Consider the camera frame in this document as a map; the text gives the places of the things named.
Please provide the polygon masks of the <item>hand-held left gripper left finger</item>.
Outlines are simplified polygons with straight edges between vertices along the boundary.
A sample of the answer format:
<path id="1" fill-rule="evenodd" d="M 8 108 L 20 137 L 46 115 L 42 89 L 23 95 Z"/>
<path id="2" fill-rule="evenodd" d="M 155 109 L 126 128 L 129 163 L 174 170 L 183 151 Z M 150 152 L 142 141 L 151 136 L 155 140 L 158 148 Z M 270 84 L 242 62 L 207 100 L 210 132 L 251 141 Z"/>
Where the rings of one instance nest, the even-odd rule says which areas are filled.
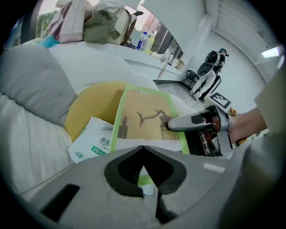
<path id="1" fill-rule="evenodd" d="M 44 229 L 152 229 L 156 197 L 131 181 L 143 147 L 82 161 L 48 182 L 23 205 Z"/>

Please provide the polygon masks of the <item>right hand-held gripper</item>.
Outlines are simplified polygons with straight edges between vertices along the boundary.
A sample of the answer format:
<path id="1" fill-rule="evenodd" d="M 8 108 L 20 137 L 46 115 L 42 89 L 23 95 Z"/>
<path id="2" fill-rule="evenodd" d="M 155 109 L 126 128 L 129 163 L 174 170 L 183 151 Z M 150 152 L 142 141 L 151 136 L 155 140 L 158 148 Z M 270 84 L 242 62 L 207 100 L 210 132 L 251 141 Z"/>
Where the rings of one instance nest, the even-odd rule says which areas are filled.
<path id="1" fill-rule="evenodd" d="M 229 136 L 231 102 L 215 92 L 205 97 L 204 110 L 170 119 L 166 127 L 184 131 L 189 153 L 226 156 L 234 152 Z"/>

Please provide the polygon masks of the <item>green-bordered book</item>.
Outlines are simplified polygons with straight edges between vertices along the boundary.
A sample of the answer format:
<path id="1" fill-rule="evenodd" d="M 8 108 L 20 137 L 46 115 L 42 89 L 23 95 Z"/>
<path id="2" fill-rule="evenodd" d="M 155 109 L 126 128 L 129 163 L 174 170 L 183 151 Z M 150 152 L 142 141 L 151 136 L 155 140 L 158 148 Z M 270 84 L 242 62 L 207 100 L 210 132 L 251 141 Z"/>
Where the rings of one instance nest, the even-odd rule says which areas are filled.
<path id="1" fill-rule="evenodd" d="M 185 134 L 167 128 L 167 122 L 178 116 L 169 94 L 126 83 L 114 121 L 110 151 L 156 146 L 189 154 Z"/>

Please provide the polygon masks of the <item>fried egg shaped cushion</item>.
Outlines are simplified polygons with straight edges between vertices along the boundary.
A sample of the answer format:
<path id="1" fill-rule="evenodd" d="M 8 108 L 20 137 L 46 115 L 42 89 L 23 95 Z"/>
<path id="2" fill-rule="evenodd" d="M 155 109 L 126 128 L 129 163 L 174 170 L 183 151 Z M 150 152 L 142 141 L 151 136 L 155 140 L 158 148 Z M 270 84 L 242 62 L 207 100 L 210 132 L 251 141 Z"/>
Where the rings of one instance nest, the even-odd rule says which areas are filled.
<path id="1" fill-rule="evenodd" d="M 126 83 L 158 90 L 126 61 L 90 47 L 24 44 L 0 55 L 0 172 L 8 188 L 30 201 L 78 164 L 67 148 L 91 117 L 114 125 Z M 144 149 L 132 162 L 158 188 Z"/>

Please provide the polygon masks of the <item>person's right forearm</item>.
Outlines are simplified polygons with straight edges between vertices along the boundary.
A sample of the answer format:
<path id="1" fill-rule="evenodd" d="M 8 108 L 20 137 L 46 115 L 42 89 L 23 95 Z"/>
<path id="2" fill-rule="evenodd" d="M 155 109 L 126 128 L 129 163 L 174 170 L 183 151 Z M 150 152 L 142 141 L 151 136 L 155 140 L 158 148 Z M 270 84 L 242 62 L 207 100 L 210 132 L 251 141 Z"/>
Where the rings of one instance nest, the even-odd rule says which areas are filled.
<path id="1" fill-rule="evenodd" d="M 256 107 L 246 113 L 232 117 L 229 122 L 228 134 L 233 144 L 265 129 L 267 129 L 266 123 Z"/>

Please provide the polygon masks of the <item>black folding chair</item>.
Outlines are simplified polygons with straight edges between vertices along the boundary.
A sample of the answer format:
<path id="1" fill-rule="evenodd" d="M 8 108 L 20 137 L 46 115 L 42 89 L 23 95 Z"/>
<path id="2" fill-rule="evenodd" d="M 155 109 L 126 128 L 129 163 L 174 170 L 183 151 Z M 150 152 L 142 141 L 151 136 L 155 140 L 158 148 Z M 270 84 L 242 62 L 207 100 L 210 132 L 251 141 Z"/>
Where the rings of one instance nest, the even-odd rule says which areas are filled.
<path id="1" fill-rule="evenodd" d="M 192 70 L 187 70 L 181 83 L 185 87 L 192 89 L 192 85 L 195 85 L 198 79 L 199 76 L 197 75 L 197 73 Z"/>

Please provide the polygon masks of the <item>white wet wipes packet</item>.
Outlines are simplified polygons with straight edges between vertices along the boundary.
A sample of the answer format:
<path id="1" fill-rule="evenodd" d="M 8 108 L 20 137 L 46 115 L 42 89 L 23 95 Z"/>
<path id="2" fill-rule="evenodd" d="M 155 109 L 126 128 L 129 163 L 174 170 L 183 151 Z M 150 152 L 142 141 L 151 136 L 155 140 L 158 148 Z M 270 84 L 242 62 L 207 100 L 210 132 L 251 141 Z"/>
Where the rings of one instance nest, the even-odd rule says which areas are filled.
<path id="1" fill-rule="evenodd" d="M 88 124 L 67 148 L 71 159 L 79 163 L 86 159 L 110 152 L 113 125 L 96 117 L 91 117 Z"/>

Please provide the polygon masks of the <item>person's white t-shirt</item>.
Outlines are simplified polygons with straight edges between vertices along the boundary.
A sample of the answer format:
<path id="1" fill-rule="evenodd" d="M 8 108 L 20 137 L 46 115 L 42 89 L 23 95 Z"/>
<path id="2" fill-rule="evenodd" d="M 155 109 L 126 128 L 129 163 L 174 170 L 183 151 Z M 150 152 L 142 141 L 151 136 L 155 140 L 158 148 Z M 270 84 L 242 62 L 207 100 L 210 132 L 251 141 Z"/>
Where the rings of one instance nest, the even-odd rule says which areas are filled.
<path id="1" fill-rule="evenodd" d="M 220 229 L 286 229 L 286 64 L 255 102 L 268 133 L 246 149 Z"/>

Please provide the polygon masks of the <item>steel electric kettle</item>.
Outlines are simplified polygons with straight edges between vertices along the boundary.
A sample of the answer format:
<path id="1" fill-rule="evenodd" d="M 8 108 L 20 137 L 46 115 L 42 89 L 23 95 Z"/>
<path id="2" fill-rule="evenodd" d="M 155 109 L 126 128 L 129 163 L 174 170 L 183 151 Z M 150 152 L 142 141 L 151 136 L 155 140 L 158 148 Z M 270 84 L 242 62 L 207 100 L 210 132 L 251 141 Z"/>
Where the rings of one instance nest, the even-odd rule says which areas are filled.
<path id="1" fill-rule="evenodd" d="M 174 60 L 174 54 L 171 52 L 170 49 L 167 49 L 165 51 L 164 56 L 166 57 L 166 63 L 171 66 Z"/>

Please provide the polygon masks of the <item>yellow drink bottle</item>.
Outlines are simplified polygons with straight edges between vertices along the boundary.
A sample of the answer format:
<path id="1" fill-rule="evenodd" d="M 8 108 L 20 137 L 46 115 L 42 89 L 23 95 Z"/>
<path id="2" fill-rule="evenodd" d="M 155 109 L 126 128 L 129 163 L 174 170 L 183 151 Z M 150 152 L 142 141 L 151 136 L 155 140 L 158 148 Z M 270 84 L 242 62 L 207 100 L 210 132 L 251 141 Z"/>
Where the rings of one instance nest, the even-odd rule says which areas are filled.
<path id="1" fill-rule="evenodd" d="M 145 47 L 145 53 L 148 54 L 148 55 L 150 54 L 151 48 L 152 48 L 152 46 L 154 44 L 155 36 L 156 36 L 156 34 L 150 34 L 148 36 L 148 43 L 147 43 L 147 45 Z"/>

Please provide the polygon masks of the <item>clear bottle blue label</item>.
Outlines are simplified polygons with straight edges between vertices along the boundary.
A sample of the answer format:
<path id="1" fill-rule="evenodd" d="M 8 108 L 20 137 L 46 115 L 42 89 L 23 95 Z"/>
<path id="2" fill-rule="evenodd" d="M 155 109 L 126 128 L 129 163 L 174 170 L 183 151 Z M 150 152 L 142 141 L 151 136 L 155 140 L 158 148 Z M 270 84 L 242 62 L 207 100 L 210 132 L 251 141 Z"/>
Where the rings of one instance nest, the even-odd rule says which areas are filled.
<path id="1" fill-rule="evenodd" d="M 137 43 L 136 48 L 135 48 L 136 50 L 138 50 L 138 51 L 141 50 L 142 45 L 143 45 L 144 42 L 146 41 L 146 38 L 147 38 L 147 32 L 144 31 L 144 32 L 140 35 L 140 37 L 139 37 L 138 43 Z"/>

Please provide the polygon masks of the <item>white roller blind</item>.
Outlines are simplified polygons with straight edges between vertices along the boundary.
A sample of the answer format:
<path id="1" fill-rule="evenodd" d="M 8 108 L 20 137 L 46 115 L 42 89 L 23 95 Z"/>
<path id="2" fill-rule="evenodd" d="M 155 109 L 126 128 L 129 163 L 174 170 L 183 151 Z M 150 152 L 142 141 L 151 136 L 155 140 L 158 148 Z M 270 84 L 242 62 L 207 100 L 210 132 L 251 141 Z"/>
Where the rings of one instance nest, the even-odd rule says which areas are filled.
<path id="1" fill-rule="evenodd" d="M 163 23 L 184 53 L 205 15 L 204 0 L 144 0 L 143 7 Z"/>

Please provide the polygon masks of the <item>ceiling light panel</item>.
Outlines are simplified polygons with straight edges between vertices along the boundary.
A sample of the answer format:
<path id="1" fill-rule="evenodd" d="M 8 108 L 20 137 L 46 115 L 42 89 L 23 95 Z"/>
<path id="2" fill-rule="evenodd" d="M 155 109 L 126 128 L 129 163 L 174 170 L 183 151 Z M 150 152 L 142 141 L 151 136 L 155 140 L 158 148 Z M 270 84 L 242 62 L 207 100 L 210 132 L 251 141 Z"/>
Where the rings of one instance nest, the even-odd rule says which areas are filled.
<path id="1" fill-rule="evenodd" d="M 281 48 L 279 46 L 273 47 L 271 49 L 265 50 L 261 53 L 263 58 L 273 58 L 278 57 L 282 54 Z"/>

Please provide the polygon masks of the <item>pink cloth bag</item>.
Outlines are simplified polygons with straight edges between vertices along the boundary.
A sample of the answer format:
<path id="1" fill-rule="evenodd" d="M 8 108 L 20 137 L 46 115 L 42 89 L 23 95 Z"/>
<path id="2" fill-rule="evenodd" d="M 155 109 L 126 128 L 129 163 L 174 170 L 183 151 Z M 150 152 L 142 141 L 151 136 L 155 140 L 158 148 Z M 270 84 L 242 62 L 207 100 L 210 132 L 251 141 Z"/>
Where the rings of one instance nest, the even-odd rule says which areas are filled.
<path id="1" fill-rule="evenodd" d="M 84 22 L 93 13 L 93 5 L 88 0 L 57 0 L 59 11 L 47 27 L 47 36 L 53 36 L 60 43 L 83 40 Z"/>

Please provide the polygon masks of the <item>teal cloth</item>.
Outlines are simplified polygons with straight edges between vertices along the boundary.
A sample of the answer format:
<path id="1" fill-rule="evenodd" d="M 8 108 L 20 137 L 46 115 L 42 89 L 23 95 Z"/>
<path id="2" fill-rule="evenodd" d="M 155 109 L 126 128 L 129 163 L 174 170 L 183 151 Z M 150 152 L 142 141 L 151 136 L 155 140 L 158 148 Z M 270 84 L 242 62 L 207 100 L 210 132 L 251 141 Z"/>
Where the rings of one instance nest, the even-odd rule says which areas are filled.
<path id="1" fill-rule="evenodd" d="M 40 46 L 43 46 L 45 48 L 52 48 L 52 47 L 56 46 L 57 44 L 60 44 L 60 42 L 58 40 L 56 40 L 53 35 L 44 38 L 39 43 Z"/>

